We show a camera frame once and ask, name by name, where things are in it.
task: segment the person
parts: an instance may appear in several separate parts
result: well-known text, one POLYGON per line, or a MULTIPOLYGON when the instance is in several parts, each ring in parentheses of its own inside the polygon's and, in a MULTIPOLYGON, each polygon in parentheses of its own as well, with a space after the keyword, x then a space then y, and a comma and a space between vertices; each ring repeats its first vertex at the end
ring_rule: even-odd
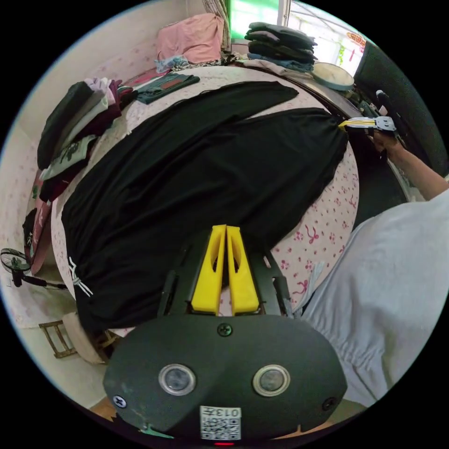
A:
POLYGON ((396 138, 376 131, 371 139, 426 201, 361 223, 296 314, 334 347, 348 383, 344 399, 364 407, 415 361, 449 291, 449 184, 396 138))

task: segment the round tray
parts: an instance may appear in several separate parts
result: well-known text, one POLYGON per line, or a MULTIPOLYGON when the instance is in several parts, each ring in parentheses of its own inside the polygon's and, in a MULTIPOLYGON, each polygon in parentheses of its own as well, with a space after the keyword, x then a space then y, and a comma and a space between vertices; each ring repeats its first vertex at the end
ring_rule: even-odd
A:
POLYGON ((345 92, 354 86, 354 78, 335 64, 317 62, 313 66, 312 75, 318 83, 333 90, 345 92))

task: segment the pink pillow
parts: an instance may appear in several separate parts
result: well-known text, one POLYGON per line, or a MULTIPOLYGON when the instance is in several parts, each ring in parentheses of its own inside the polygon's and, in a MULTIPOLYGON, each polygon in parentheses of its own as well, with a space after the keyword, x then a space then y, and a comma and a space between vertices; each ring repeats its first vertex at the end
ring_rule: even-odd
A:
POLYGON ((158 60, 185 56, 190 63, 221 58, 224 21, 215 14, 198 14, 162 28, 158 33, 158 60))

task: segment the curtain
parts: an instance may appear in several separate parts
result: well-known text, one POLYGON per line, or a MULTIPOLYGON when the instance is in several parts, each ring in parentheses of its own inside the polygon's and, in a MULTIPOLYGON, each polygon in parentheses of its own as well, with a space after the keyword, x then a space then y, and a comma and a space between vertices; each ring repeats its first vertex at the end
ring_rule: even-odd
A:
POLYGON ((231 51, 231 31, 229 27, 228 11, 226 8, 227 0, 203 0, 206 12, 213 13, 224 20, 223 41, 221 48, 231 51))

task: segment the camera lens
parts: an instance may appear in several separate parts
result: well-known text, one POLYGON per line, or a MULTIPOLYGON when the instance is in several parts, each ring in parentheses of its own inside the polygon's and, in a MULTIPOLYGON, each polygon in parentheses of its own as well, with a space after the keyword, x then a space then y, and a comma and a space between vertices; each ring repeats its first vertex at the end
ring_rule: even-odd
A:
POLYGON ((277 396, 283 393, 290 384, 289 372, 280 365, 267 365, 253 377, 253 387, 261 396, 277 396))
POLYGON ((195 388, 195 375, 187 366, 173 363, 159 373, 159 384, 164 391, 174 396, 184 396, 195 388))

